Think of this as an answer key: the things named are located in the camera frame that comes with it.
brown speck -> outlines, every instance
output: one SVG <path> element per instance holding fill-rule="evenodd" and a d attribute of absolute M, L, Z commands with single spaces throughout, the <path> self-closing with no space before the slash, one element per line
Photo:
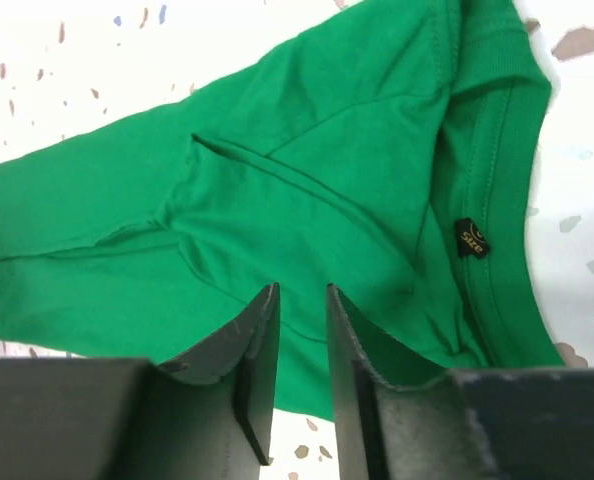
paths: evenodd
<path fill-rule="evenodd" d="M 330 452 L 323 445 L 319 446 L 319 452 L 326 458 L 333 458 Z"/>
<path fill-rule="evenodd" d="M 146 25 L 146 20 L 148 20 L 148 9 L 144 8 L 144 17 L 141 19 L 141 25 L 139 25 L 139 28 L 144 28 L 144 25 Z"/>
<path fill-rule="evenodd" d="M 539 30 L 539 27 L 541 27 L 541 23 L 539 23 L 539 20 L 537 20 L 536 18 L 529 18 L 524 22 L 524 26 L 526 27 L 528 35 L 532 35 L 537 30 Z"/>
<path fill-rule="evenodd" d="M 562 360 L 569 367 L 588 368 L 588 360 L 577 355 L 575 349 L 567 343 L 556 343 L 555 348 L 561 355 Z"/>
<path fill-rule="evenodd" d="M 297 447 L 297 450 L 295 450 L 295 456 L 301 460 L 308 456 L 308 451 L 309 448 L 306 445 L 300 445 Z"/>
<path fill-rule="evenodd" d="M 310 428 L 313 432 L 316 432 L 317 430 L 319 430 L 319 427 L 317 425 L 315 425 L 310 418 L 306 419 L 306 423 L 308 424 L 308 428 Z"/>
<path fill-rule="evenodd" d="M 569 31 L 553 48 L 557 60 L 571 60 L 594 52 L 594 28 L 582 27 Z"/>

green t-shirt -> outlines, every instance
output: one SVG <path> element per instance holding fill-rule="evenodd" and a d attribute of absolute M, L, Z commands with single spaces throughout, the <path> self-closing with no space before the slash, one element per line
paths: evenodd
<path fill-rule="evenodd" d="M 0 338 L 159 362 L 279 282 L 276 406 L 330 418 L 332 282 L 440 365 L 560 365 L 524 251 L 549 95 L 511 0 L 365 0 L 0 165 Z"/>

garment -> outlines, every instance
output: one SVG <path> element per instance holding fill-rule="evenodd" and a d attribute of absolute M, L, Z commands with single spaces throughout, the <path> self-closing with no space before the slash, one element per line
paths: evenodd
<path fill-rule="evenodd" d="M 276 406 L 331 418 L 332 282 L 440 365 L 560 365 L 524 251 L 549 95 L 511 0 L 365 0 L 1 164 L 0 338 L 159 362 L 279 282 Z"/>

speckled tabletop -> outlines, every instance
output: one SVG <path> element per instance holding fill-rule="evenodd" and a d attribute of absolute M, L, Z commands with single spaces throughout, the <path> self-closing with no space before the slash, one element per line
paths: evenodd
<path fill-rule="evenodd" d="M 0 0 L 0 162 L 192 94 L 348 0 Z M 553 342 L 594 366 L 594 0 L 517 0 L 555 86 L 527 212 Z M 65 356 L 0 342 L 0 356 Z M 332 424 L 277 412 L 264 479 L 338 477 Z"/>

green shirt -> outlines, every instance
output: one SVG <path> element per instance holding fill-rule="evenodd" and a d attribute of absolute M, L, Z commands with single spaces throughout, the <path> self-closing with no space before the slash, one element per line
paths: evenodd
<path fill-rule="evenodd" d="M 0 165 L 0 338 L 159 362 L 279 282 L 276 406 L 331 418 L 332 282 L 440 365 L 560 365 L 524 251 L 549 95 L 511 0 L 365 0 Z"/>

